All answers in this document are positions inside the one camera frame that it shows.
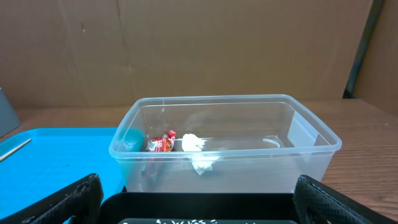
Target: gray box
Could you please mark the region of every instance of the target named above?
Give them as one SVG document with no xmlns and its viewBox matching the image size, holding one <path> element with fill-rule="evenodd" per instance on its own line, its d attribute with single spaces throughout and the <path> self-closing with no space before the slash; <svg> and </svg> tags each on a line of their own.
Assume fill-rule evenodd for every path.
<svg viewBox="0 0 398 224">
<path fill-rule="evenodd" d="M 21 123 L 0 88 L 0 137 L 16 129 Z"/>
</svg>

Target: clear plastic bin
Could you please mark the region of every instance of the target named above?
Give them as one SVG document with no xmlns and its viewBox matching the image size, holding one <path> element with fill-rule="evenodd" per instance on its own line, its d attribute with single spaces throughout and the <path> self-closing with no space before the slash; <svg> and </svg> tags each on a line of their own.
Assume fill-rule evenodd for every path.
<svg viewBox="0 0 398 224">
<path fill-rule="evenodd" d="M 148 140 L 174 129 L 172 152 L 146 152 Z M 184 134 L 205 139 L 184 152 Z M 287 95 L 198 96 L 138 100 L 119 125 L 109 153 L 129 192 L 291 193 L 300 174 L 321 180 L 340 138 Z M 192 159 L 219 157 L 195 172 Z M 142 171 L 155 170 L 151 178 Z"/>
</svg>

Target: blue tray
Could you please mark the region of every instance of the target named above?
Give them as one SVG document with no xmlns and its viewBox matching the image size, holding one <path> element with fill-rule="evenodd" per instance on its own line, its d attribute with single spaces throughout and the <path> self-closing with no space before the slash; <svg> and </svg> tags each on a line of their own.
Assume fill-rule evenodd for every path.
<svg viewBox="0 0 398 224">
<path fill-rule="evenodd" d="M 121 192 L 123 179 L 108 147 L 116 128 L 39 128 L 0 143 L 0 156 L 32 138 L 0 162 L 0 219 L 96 173 L 104 200 Z"/>
</svg>

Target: crumpled white tissue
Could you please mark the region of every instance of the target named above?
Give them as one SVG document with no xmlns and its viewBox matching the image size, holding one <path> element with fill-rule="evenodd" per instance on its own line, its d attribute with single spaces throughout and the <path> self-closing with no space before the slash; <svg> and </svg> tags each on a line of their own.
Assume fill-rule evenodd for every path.
<svg viewBox="0 0 398 224">
<path fill-rule="evenodd" d="M 185 152 L 201 152 L 204 145 L 205 140 L 198 138 L 194 134 L 184 134 L 182 137 L 181 147 Z M 194 155 L 192 156 L 191 160 L 193 168 L 199 175 L 202 175 L 202 173 L 204 173 L 206 170 L 213 170 L 211 165 L 219 158 L 219 156 Z"/>
</svg>

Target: wooden table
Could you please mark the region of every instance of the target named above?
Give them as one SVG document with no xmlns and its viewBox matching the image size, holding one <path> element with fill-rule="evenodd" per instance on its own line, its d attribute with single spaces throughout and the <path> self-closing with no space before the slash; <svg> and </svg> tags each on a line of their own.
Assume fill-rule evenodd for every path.
<svg viewBox="0 0 398 224">
<path fill-rule="evenodd" d="M 302 101 L 343 141 L 323 183 L 398 220 L 398 119 L 361 100 Z M 0 141 L 39 127 L 117 126 L 130 106 L 18 110 L 22 125 Z"/>
</svg>

